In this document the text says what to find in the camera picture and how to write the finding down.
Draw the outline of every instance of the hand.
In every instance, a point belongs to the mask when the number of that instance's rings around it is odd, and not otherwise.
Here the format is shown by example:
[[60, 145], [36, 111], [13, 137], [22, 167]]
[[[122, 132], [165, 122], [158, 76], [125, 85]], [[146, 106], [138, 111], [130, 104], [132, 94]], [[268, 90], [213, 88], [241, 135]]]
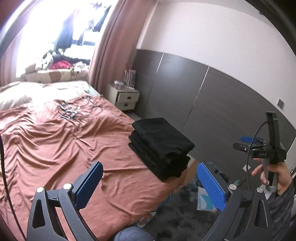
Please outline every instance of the hand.
[[[261, 161], [259, 158], [254, 158], [255, 161]], [[279, 181], [277, 186], [277, 193], [278, 195], [282, 195], [287, 188], [290, 186], [291, 182], [293, 181], [290, 172], [287, 168], [287, 165], [284, 162], [279, 162], [277, 164], [270, 164], [267, 166], [268, 171], [270, 172], [277, 172], [279, 174]], [[265, 177], [263, 165], [259, 165], [252, 171], [252, 176], [261, 173], [260, 180], [263, 185], [269, 185], [269, 181]]]

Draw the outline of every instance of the drawer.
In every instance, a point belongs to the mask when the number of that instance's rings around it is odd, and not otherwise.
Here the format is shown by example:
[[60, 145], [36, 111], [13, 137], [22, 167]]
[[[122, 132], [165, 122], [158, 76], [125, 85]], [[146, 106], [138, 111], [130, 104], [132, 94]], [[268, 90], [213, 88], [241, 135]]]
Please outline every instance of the drawer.
[[137, 102], [140, 93], [119, 93], [117, 103]]
[[120, 110], [133, 110], [135, 108], [136, 102], [129, 103], [116, 103], [116, 107]]

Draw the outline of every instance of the pink bedsheet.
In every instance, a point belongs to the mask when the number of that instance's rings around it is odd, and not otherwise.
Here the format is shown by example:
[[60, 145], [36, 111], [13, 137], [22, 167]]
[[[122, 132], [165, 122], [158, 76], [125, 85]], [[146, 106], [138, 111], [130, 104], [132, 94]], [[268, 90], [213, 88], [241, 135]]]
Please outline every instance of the pink bedsheet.
[[[60, 101], [40, 107], [18, 107], [0, 112], [5, 169], [16, 215], [26, 233], [36, 189], [61, 188], [84, 173], [93, 161], [104, 166], [104, 175], [87, 207], [84, 220], [100, 241], [134, 223], [164, 201], [183, 183], [181, 178], [161, 182], [129, 148], [133, 120], [103, 97], [81, 97], [77, 120], [58, 113]], [[9, 208], [0, 178], [0, 212], [15, 236], [22, 240]], [[58, 214], [69, 240], [74, 240], [60, 209]]]

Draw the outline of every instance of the stack of black clothes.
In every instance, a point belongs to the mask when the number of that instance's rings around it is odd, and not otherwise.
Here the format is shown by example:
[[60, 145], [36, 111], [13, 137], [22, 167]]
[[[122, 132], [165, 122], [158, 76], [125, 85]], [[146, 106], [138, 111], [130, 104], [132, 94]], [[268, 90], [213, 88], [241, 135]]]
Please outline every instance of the stack of black clothes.
[[187, 167], [187, 156], [194, 144], [164, 118], [135, 121], [129, 136], [130, 148], [161, 181], [180, 177]]

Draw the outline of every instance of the dark wood paneling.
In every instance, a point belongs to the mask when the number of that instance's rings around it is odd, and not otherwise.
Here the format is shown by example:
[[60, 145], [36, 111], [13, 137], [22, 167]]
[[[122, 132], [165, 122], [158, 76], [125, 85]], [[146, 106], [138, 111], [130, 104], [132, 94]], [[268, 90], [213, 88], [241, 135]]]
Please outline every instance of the dark wood paneling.
[[296, 137], [296, 130], [286, 118], [284, 120], [282, 128], [280, 129], [279, 135], [281, 143], [288, 151]]
[[150, 50], [137, 50], [133, 69], [136, 70], [136, 86], [140, 92], [139, 100], [136, 104], [134, 112], [139, 116], [143, 116], [143, 112], [147, 103], [152, 84], [154, 82], [156, 71], [159, 66], [163, 53]]
[[[240, 142], [241, 136], [254, 135], [266, 121], [265, 111], [276, 111], [282, 126], [284, 116], [270, 102], [240, 81], [210, 68], [182, 130], [196, 146], [192, 156], [214, 163], [232, 181], [243, 180], [246, 154], [234, 150], [232, 144]], [[268, 140], [267, 125], [258, 136]], [[252, 169], [258, 164], [249, 161]], [[260, 184], [259, 177], [250, 180], [253, 188]]]
[[144, 118], [164, 117], [181, 129], [193, 106], [208, 66], [164, 54], [157, 72]]

